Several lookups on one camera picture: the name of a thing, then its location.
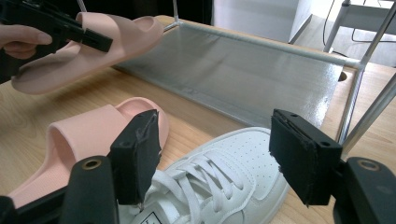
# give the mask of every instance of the finger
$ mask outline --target finger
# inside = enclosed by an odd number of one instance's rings
[[[24,51],[24,52],[16,52],[16,51],[11,51],[8,52],[5,50],[5,53],[8,54],[11,57],[14,57],[16,59],[28,59],[35,55],[35,49]]]
[[[0,45],[19,41],[29,44],[48,45],[52,42],[52,37],[46,33],[37,30],[34,27],[23,25],[2,25],[2,38]]]
[[[24,52],[24,51],[29,51],[32,50],[36,47],[36,44],[28,44],[28,43],[22,43],[22,42],[10,42],[4,45],[4,50],[11,52],[11,51],[16,51],[16,52]]]

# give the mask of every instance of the sneaker tongue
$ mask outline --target sneaker tongue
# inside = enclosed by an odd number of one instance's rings
[[[134,224],[169,224],[180,218],[180,213],[174,205],[174,200],[160,196],[152,204],[148,204],[144,210],[138,214]]]

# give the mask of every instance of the cable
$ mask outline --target cable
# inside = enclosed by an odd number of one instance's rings
[[[329,19],[330,13],[332,12],[332,7],[334,6],[334,2],[335,2],[335,0],[332,0],[332,5],[330,6],[329,13],[327,14],[326,20],[324,21],[324,25],[323,25],[323,34],[322,34],[323,46],[326,46],[326,42],[325,42],[325,40],[324,40],[324,35],[325,35],[325,33],[326,33],[326,24],[327,24],[327,20]],[[348,57],[347,57],[345,54],[343,54],[343,53],[337,52],[337,51],[335,51],[335,50],[333,50],[332,52],[335,53],[335,54],[339,54],[339,55],[341,55],[341,56],[344,56],[344,57],[348,58]]]
[[[382,7],[381,3],[379,2],[379,0],[377,0],[376,2],[379,4],[380,7]],[[352,36],[350,37],[350,39],[353,42],[357,42],[357,43],[372,43],[373,42],[373,41],[370,41],[370,40],[356,40],[354,38],[355,31],[356,31],[356,29],[353,29]],[[379,43],[396,43],[396,41],[394,41],[394,40],[381,40],[381,41],[379,41]]]

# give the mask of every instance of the white sneaker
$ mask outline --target white sneaker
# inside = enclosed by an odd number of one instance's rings
[[[246,128],[196,148],[155,173],[141,212],[120,206],[120,223],[268,223],[289,190],[269,141]]]

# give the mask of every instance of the sneaker label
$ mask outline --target sneaker label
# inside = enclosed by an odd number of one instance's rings
[[[145,220],[143,220],[140,224],[162,224],[161,221],[157,218],[155,213],[150,213]]]

